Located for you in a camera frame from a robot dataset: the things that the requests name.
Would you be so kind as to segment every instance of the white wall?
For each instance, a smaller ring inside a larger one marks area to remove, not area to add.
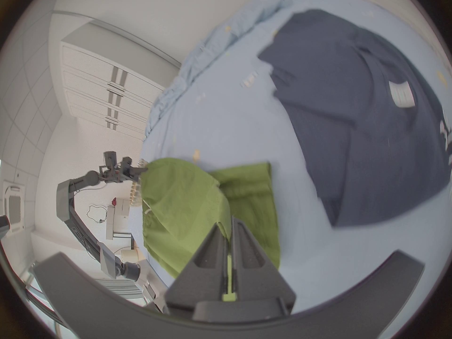
[[[36,188],[42,159],[60,117],[48,63],[48,31],[56,0],[34,0],[14,26],[0,52],[0,187],[26,186],[25,231],[2,245],[17,274],[34,260]],[[0,212],[4,213],[3,195]]]
[[[247,1],[57,0],[55,10],[83,14],[114,25],[182,62],[201,38]],[[410,0],[369,1],[408,22],[449,64],[432,29]]]
[[[42,261],[56,252],[66,253],[72,260],[95,278],[102,278],[100,264],[91,258],[56,216],[56,192],[59,183],[99,170],[103,165],[103,152],[115,150],[120,161],[129,156],[138,163],[142,142],[107,127],[74,117],[61,119],[50,139],[42,161],[37,184],[33,248],[36,259]],[[106,206],[115,198],[129,198],[131,182],[108,184],[99,190],[80,191],[76,194],[75,208],[88,229],[111,250],[130,245],[130,239],[105,240],[105,223],[96,224],[86,216],[89,205]]]

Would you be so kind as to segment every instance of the dark gray shirt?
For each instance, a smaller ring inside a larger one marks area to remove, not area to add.
[[[441,105],[389,42],[321,10],[295,14],[259,58],[273,65],[332,225],[392,218],[450,175]]]

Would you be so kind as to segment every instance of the air vent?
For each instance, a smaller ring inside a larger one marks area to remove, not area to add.
[[[6,234],[11,236],[24,229],[25,186],[11,182],[3,182],[4,212],[8,216],[11,228]]]

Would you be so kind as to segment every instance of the light blue bedsheet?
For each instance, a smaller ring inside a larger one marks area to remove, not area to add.
[[[294,311],[349,289],[394,250],[401,249],[424,262],[425,271],[413,295],[381,336],[388,338],[428,295],[452,250],[449,189],[381,224],[331,228],[291,122],[273,97],[271,66],[257,59],[294,12],[310,8],[341,16],[392,42],[431,84],[446,115],[452,114],[452,80],[445,67],[417,33],[381,7],[363,0],[253,0],[189,55],[181,75],[151,111],[141,157],[146,161],[181,158],[195,161],[204,170],[261,161],[272,164],[280,272],[297,293]],[[244,25],[233,27],[241,18]],[[249,27],[250,21],[257,24]],[[225,38],[223,32],[236,28],[240,39]],[[198,55],[203,46],[209,47],[203,53],[210,54],[211,64],[206,55]],[[438,72],[446,77],[447,86]],[[131,208],[129,221],[137,244],[143,248],[141,208]],[[170,285],[172,278],[150,255],[148,259]]]

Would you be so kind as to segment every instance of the white cabinet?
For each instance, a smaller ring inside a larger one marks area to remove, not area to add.
[[[150,76],[168,85],[178,69],[113,32],[90,24],[79,30],[61,41],[61,77],[71,114],[143,139],[152,104],[164,89]]]

